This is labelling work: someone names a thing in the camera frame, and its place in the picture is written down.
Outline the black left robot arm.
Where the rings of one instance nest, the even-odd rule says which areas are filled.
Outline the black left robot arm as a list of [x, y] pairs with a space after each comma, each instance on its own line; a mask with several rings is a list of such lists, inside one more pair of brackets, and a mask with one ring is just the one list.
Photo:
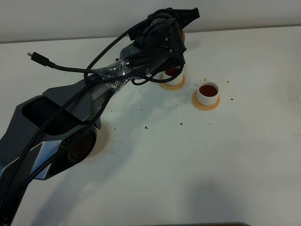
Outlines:
[[14, 111], [0, 140], [0, 223], [9, 226], [28, 184], [46, 180], [83, 161], [96, 143], [101, 115], [127, 83], [161, 83], [156, 75], [183, 70], [183, 29], [200, 17], [194, 9], [160, 9], [124, 32], [131, 43], [109, 66], [86, 69], [56, 65], [41, 54], [32, 61], [59, 71], [81, 73], [72, 85], [50, 88]]

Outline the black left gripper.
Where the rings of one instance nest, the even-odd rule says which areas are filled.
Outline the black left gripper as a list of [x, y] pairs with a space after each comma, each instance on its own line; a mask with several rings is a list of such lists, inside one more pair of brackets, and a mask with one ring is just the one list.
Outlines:
[[140, 35], [146, 28], [148, 28], [152, 21], [159, 18], [174, 18], [180, 29], [185, 28], [188, 24], [193, 22], [194, 20], [200, 18], [200, 14], [198, 8], [194, 9], [160, 9], [149, 15], [147, 19], [138, 23], [134, 27], [130, 29], [128, 33], [130, 40], [135, 40], [138, 35]]

